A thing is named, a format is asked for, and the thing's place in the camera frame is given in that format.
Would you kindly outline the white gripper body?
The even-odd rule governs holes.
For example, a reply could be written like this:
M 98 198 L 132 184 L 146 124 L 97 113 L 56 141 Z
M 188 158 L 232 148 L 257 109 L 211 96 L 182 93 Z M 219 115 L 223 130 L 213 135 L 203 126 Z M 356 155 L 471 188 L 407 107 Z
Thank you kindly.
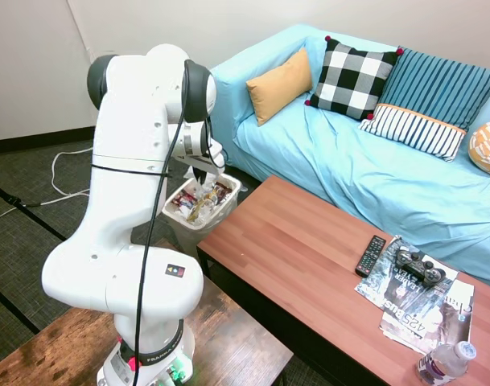
M 222 150 L 216 150 L 213 153 L 208 150 L 204 155 L 184 155 L 175 156 L 177 161 L 192 166 L 194 169 L 201 170 L 212 175 L 221 175 L 224 173 L 225 162 Z

